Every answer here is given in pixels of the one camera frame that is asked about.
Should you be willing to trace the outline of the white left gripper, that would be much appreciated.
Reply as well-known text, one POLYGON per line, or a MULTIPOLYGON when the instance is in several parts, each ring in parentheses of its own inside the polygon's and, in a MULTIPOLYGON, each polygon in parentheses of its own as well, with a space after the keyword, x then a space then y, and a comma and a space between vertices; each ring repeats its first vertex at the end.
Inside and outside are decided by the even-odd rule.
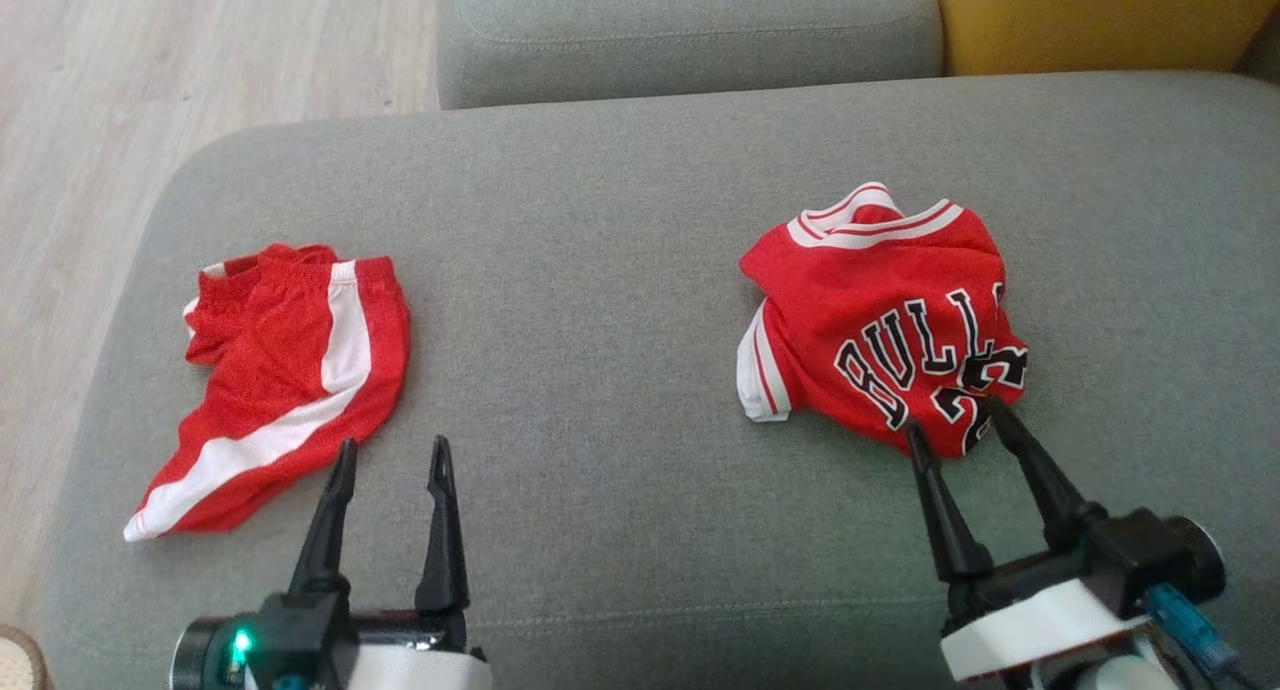
MULTIPOLYGON (((291 595, 349 593, 340 557, 357 454, 357 440, 344 439, 294 566, 291 595)), ((358 645, 347 689, 493 687, 483 649, 467 643, 462 611, 470 603, 468 576, 451 444, 443 435, 434 438, 428 493, 434 507, 422 576, 415 591, 419 612, 370 611, 353 616, 358 645)))

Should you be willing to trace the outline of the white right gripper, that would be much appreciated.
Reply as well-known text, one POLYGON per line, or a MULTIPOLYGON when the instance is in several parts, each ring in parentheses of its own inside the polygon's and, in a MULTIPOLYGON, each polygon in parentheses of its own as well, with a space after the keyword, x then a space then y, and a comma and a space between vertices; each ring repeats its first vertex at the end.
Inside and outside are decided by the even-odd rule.
POLYGON ((963 517, 916 420, 905 422, 916 492, 940 581, 948 586, 940 649, 952 678, 973 684, 1147 684, 1151 641, 1082 582, 1087 552, 1071 549, 1107 518, 1087 501, 1004 399, 984 408, 1027 480, 1048 549, 995 566, 963 517))

